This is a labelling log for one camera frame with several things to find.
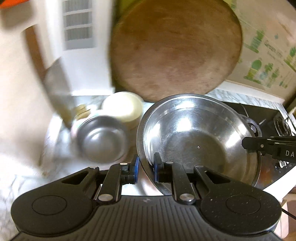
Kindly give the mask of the pink steel-lined cup bowl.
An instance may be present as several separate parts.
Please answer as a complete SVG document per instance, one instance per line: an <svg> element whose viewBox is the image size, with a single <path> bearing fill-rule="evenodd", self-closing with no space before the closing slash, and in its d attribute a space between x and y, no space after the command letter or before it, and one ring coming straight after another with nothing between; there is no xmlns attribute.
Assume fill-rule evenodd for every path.
<svg viewBox="0 0 296 241"><path fill-rule="evenodd" d="M99 164L114 163L125 157L130 149L125 125L107 115L92 116L76 123L72 137L81 156Z"/></svg>

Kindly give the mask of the gas stove burner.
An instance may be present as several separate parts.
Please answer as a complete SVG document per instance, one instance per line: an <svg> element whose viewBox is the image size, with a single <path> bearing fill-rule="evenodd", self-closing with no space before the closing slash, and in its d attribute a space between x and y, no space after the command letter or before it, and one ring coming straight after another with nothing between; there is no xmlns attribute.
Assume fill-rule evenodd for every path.
<svg viewBox="0 0 296 241"><path fill-rule="evenodd" d="M255 137L262 137L262 138L295 137L292 135L292 131L288 126L286 120L280 114L277 114L273 118L273 120L269 122L263 120L259 124L256 124L256 125L251 124L251 126L256 130ZM259 152L262 155L269 155L260 151L256 151L256 152ZM280 161L280 160L277 160L277 161L279 162L280 167L283 167L289 164L289 162L286 162L286 161Z"/></svg>

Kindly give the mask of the yellow blocks behind cleaver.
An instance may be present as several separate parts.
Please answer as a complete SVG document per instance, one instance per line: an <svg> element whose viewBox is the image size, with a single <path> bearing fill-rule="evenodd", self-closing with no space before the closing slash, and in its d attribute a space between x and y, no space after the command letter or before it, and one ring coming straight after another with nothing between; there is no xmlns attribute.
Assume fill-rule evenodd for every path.
<svg viewBox="0 0 296 241"><path fill-rule="evenodd" d="M81 104L75 107L75 120L81 120L83 118L87 118L91 113L90 108L88 108L85 104Z"/></svg>

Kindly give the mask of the round wooden cutting board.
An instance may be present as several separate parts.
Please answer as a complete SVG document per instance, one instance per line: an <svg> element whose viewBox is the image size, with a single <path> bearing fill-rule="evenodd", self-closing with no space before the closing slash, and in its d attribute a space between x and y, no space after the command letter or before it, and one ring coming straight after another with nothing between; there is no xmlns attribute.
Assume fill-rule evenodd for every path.
<svg viewBox="0 0 296 241"><path fill-rule="evenodd" d="M242 42L240 22L224 1L136 1L112 31L113 79L151 102L207 94L234 70Z"/></svg>

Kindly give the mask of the white vented box appliance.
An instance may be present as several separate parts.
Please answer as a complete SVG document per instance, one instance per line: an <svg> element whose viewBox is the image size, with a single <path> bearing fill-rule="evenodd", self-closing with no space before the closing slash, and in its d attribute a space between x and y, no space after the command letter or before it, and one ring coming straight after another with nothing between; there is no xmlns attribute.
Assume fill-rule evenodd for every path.
<svg viewBox="0 0 296 241"><path fill-rule="evenodd" d="M45 1L54 59L74 96L114 93L109 64L113 1Z"/></svg>

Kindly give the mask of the red plastic scoop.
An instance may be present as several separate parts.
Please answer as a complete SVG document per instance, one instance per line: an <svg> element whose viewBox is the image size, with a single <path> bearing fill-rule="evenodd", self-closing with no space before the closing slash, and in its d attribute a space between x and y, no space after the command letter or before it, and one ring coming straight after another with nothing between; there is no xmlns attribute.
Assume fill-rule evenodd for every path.
<svg viewBox="0 0 296 241"><path fill-rule="evenodd" d="M11 8L27 1L28 0L0 0L0 9Z"/></svg>

